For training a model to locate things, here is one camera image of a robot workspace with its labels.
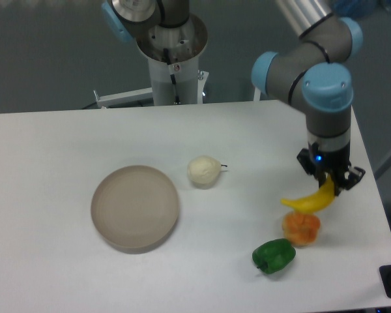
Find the metal pipe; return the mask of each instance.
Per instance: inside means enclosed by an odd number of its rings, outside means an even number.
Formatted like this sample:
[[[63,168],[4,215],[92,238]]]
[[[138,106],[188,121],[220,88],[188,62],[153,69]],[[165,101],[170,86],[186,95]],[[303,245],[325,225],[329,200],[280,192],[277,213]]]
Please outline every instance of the metal pipe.
[[[325,0],[275,0],[275,2],[298,36],[332,12]]]
[[[391,167],[391,149],[380,161],[379,165],[373,171],[373,176],[378,180]]]
[[[112,0],[112,3],[120,16],[135,23],[148,20],[156,7],[155,0]]]

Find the gray floor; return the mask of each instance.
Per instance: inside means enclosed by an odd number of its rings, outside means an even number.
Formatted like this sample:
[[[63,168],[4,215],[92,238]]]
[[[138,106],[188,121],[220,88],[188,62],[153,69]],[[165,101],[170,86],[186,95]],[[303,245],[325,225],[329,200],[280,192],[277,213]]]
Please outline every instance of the gray floor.
[[[200,66],[208,102],[251,100],[250,71],[265,51],[298,43],[271,0],[191,0],[209,30]],[[135,44],[117,42],[101,0],[0,0],[0,113],[76,110],[109,95],[150,86]],[[391,15],[359,20],[362,51],[347,62],[353,104],[372,166],[391,148]],[[391,223],[391,168],[378,181]]]

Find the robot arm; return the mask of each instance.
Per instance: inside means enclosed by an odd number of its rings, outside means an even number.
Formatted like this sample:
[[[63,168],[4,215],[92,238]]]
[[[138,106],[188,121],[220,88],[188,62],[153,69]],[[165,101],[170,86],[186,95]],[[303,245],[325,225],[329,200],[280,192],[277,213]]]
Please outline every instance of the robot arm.
[[[180,27],[190,17],[189,0],[109,0],[102,9],[107,23],[122,41],[141,36],[156,25]]]
[[[340,65],[362,45],[350,19],[338,19],[323,0],[278,0],[301,44],[287,55],[264,53],[252,70],[263,93],[306,114],[308,149],[297,156],[306,173],[322,184],[332,177],[335,195],[365,174],[349,162],[351,102],[349,71]]]
[[[198,57],[207,29],[189,9],[189,0],[107,0],[102,5],[116,37],[136,38],[148,59],[155,106],[197,103]]]

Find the blue joint cap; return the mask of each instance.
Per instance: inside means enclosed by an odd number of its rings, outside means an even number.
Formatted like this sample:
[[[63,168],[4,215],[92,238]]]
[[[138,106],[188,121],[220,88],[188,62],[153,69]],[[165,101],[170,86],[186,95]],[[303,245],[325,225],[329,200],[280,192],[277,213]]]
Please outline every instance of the blue joint cap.
[[[123,26],[116,13],[114,13],[113,9],[106,1],[102,4],[102,11],[106,23],[109,25],[111,31],[113,31],[113,34],[115,34],[117,39],[119,39],[121,42],[130,42],[133,40],[133,37]]]
[[[276,52],[265,52],[257,58],[252,68],[250,77],[253,85],[266,95],[268,70],[276,55],[278,55]]]
[[[356,23],[351,18],[340,18],[340,20],[345,23],[352,35],[352,50],[351,57],[356,55],[364,44],[364,34],[358,23]]]
[[[352,104],[352,77],[339,63],[320,63],[304,75],[302,94],[313,108],[327,113],[338,113]]]

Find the metal frame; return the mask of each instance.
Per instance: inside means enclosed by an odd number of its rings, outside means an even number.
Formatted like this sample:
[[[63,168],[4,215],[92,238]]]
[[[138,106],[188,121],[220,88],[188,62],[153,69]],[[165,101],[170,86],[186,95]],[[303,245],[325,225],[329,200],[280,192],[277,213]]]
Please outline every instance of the metal frame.
[[[197,104],[203,103],[203,91],[208,77],[209,72],[199,70]],[[113,95],[101,97],[98,96],[97,91],[94,90],[94,96],[96,98],[97,106],[100,109],[107,109],[110,106],[117,106],[121,104],[127,106],[131,102],[152,99],[152,88],[127,91],[125,93],[115,93]]]

